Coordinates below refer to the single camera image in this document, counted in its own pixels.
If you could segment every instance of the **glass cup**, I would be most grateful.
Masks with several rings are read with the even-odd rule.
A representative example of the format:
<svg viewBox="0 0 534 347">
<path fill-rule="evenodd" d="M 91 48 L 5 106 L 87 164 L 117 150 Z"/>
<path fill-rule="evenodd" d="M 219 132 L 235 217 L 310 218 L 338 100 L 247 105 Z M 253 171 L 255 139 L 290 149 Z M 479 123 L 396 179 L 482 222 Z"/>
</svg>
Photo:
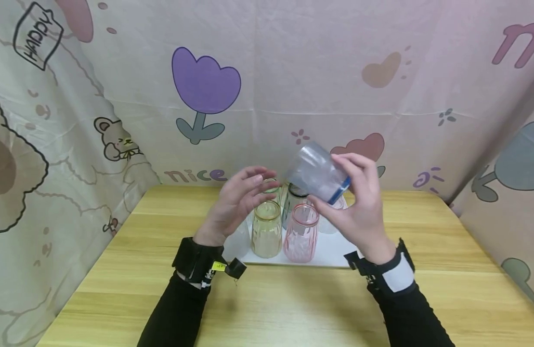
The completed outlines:
<svg viewBox="0 0 534 347">
<path fill-rule="evenodd" d="M 275 178 L 267 178 L 263 182 L 277 182 L 277 180 Z M 270 194 L 270 193 L 276 194 L 276 198 L 274 198 L 273 201 L 276 202 L 280 206 L 280 200 L 281 200 L 280 187 L 274 187 L 263 192 L 263 194 Z"/>
<path fill-rule="evenodd" d="M 244 221 L 236 228 L 234 234 L 226 238 L 222 257 L 230 263 L 234 258 L 244 258 L 244 255 L 249 252 L 250 248 L 251 238 L 249 237 L 247 222 L 244 219 Z"/>
<path fill-rule="evenodd" d="M 294 263 L 309 263 L 315 256 L 319 213 L 311 205 L 297 205 L 292 211 L 284 239 L 284 254 Z"/>
<path fill-rule="evenodd" d="M 332 205 L 332 208 L 337 209 L 337 210 L 345 209 L 346 205 L 344 204 L 344 197 L 340 197 L 335 202 L 335 204 Z M 322 227 L 319 228 L 319 233 L 328 234 L 328 235 L 336 234 L 336 232 L 338 231 L 337 228 L 332 223 L 330 223 L 328 219 L 326 219 L 325 223 L 323 223 Z"/>
<path fill-rule="evenodd" d="M 333 205 L 350 186 L 351 178 L 336 167 L 330 153 L 309 142 L 297 153 L 287 173 L 288 181 Z"/>
<path fill-rule="evenodd" d="M 272 258 L 282 248 L 280 206 L 275 201 L 266 201 L 255 208 L 251 249 L 261 258 Z"/>
<path fill-rule="evenodd" d="M 309 203 L 308 196 L 309 194 L 299 186 L 292 183 L 289 184 L 284 208 L 282 209 L 282 228 L 288 228 L 288 220 L 292 218 L 292 211 L 297 205 Z"/>
</svg>

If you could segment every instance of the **blue rim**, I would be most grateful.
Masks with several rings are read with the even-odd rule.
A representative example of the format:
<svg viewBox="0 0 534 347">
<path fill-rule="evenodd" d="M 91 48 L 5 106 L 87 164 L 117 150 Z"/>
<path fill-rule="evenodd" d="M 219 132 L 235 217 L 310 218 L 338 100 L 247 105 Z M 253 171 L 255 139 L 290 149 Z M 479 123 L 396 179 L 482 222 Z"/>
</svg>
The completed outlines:
<svg viewBox="0 0 534 347">
<path fill-rule="evenodd" d="M 330 198 L 328 201 L 329 205 L 334 205 L 336 201 L 344 194 L 344 192 L 350 187 L 350 183 L 352 182 L 352 178 L 348 176 L 344 182 L 342 182 L 342 185 L 339 187 L 339 189 L 336 190 L 336 193 Z"/>
</svg>

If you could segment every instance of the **hand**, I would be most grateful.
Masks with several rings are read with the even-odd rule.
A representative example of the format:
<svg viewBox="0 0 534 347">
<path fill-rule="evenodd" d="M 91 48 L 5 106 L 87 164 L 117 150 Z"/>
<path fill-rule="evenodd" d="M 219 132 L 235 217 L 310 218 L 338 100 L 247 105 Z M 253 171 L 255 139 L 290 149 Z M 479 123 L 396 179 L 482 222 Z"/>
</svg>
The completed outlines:
<svg viewBox="0 0 534 347">
<path fill-rule="evenodd" d="M 275 176 L 276 172 L 261 166 L 247 167 L 235 174 L 222 187 L 219 200 L 209 209 L 194 235 L 194 242 L 204 246 L 224 245 L 253 209 L 276 197 L 276 194 L 263 194 L 280 186 L 277 181 L 263 182 Z"/>
<path fill-rule="evenodd" d="M 355 204 L 337 210 L 317 197 L 310 196 L 311 202 L 368 261 L 377 265 L 389 262 L 394 258 L 396 245 L 384 231 L 377 165 L 355 153 L 333 154 L 332 160 L 351 177 Z"/>
</svg>

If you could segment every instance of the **wooden table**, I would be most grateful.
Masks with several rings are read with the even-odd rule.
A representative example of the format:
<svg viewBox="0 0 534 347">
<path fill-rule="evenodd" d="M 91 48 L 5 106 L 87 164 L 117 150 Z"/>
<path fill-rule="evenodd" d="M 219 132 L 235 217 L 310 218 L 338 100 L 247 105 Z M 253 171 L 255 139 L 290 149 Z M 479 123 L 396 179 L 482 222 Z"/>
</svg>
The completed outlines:
<svg viewBox="0 0 534 347">
<path fill-rule="evenodd" d="M 135 346 L 181 238 L 198 228 L 218 191 L 150 189 L 38 346 Z M 388 234 L 406 241 L 417 282 L 458 347 L 534 346 L 533 304 L 438 197 L 388 191 L 383 199 Z M 365 287 L 348 269 L 250 265 L 237 284 L 219 274 L 197 346 L 388 346 Z"/>
</svg>

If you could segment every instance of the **black wrist strap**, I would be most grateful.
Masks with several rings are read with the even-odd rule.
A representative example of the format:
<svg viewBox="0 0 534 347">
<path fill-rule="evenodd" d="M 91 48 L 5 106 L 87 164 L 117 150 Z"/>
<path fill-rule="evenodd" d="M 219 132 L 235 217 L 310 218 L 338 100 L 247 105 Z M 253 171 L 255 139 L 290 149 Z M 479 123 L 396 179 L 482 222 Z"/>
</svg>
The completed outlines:
<svg viewBox="0 0 534 347">
<path fill-rule="evenodd" d="M 238 259 L 228 265 L 222 257 L 223 251 L 223 246 L 198 245 L 193 238 L 183 238 L 172 266 L 185 277 L 186 282 L 201 283 L 202 288 L 211 284 L 217 271 L 224 271 L 230 277 L 239 279 L 247 267 Z"/>
<path fill-rule="evenodd" d="M 415 286 L 415 281 L 413 280 L 415 266 L 402 239 L 400 239 L 396 248 L 394 258 L 386 264 L 373 264 L 365 258 L 359 258 L 357 252 L 348 253 L 344 255 L 344 258 L 346 258 L 352 270 L 358 270 L 359 274 L 367 278 L 370 286 L 373 286 L 376 290 L 380 290 L 387 297 L 403 295 L 411 291 Z M 388 274 L 391 274 L 392 271 L 396 271 L 398 268 L 398 271 L 403 270 L 405 272 L 405 277 L 411 277 L 411 284 L 406 288 L 402 288 L 403 282 L 401 282 L 399 284 L 399 290 L 396 290 L 397 285 L 394 282 L 388 283 L 386 278 L 389 278 Z"/>
</svg>

